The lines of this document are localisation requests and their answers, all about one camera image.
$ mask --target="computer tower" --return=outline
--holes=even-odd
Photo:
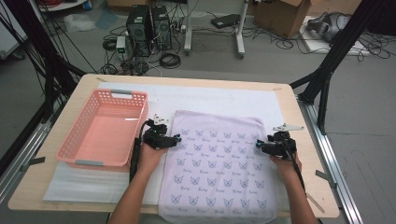
[[[133,5],[126,22],[126,28],[134,56],[149,56],[149,43],[153,39],[149,6]]]
[[[158,50],[171,49],[171,29],[168,13],[165,6],[151,8],[152,22],[154,25],[154,37]]]

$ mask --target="black pole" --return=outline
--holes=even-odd
[[[320,93],[318,126],[322,134],[326,134],[324,124],[332,74],[386,2],[388,0],[362,0],[345,29],[335,39],[320,67],[314,73],[290,84],[295,89],[308,83],[305,90],[299,94],[299,99],[308,105],[312,105]]]

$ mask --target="metal frame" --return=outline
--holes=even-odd
[[[40,112],[41,108],[38,109],[37,114],[40,114],[40,118],[43,119],[43,112]],[[54,111],[62,110],[61,105],[55,104]],[[21,147],[19,153],[16,155],[13,161],[10,162],[8,168],[0,177],[0,203],[7,197],[8,193],[12,190],[12,187],[17,182],[18,178],[27,170],[30,166],[31,159],[35,156],[41,145],[47,138],[53,123],[57,119],[59,113],[53,113],[46,122],[39,122],[36,124],[32,134],[25,140],[25,144]]]
[[[361,214],[359,213],[358,207],[356,206],[352,195],[347,186],[347,182],[344,179],[343,173],[335,155],[332,151],[332,146],[330,144],[327,135],[321,133],[321,130],[316,123],[318,122],[318,112],[313,105],[306,105],[300,102],[301,108],[303,108],[309,117],[311,127],[314,131],[314,135],[318,140],[318,145],[320,147],[320,152],[323,160],[326,162],[326,168],[329,171],[331,182],[336,186],[336,191],[341,204],[345,210],[345,215],[349,223],[357,224],[363,223],[361,220]]]

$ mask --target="floor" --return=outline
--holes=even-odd
[[[126,21],[125,14],[118,12],[116,16],[103,8],[88,12],[73,8],[56,16],[61,20],[62,16],[71,13],[86,13],[95,22],[94,30],[69,36],[98,70],[104,64],[102,37],[111,29],[122,26]],[[196,22],[210,27],[209,19],[211,17],[207,15]],[[253,26],[251,20],[247,18],[248,27]],[[92,72],[64,35],[61,39],[71,63]],[[315,71],[325,57],[324,54],[302,54],[297,42],[293,42],[291,49],[281,49],[289,43],[272,41],[269,35],[258,35],[254,39],[253,36],[246,37],[244,43],[246,56],[240,60],[235,53],[233,36],[208,31],[195,33],[190,56],[185,56],[182,50],[179,53],[179,68],[160,67],[161,73],[150,69],[147,76],[291,83]],[[302,42],[299,45],[305,50]],[[387,50],[396,52],[396,43],[389,43]],[[326,131],[365,223],[396,223],[396,154],[392,148],[395,137],[392,129],[396,126],[393,118],[396,110],[393,99],[396,95],[395,70],[394,55],[388,59],[369,56],[362,62],[356,56],[347,56],[332,77]],[[28,59],[0,61],[0,92],[0,156],[3,156],[43,102],[39,82]],[[53,223],[54,220],[58,223],[106,223],[107,214],[103,213],[11,211],[7,208],[10,194],[0,205],[1,223]],[[347,223],[343,215],[321,221],[325,224]]]

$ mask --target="pink plastic basket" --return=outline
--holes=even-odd
[[[56,155],[73,167],[129,172],[134,138],[147,118],[148,95],[97,89]]]

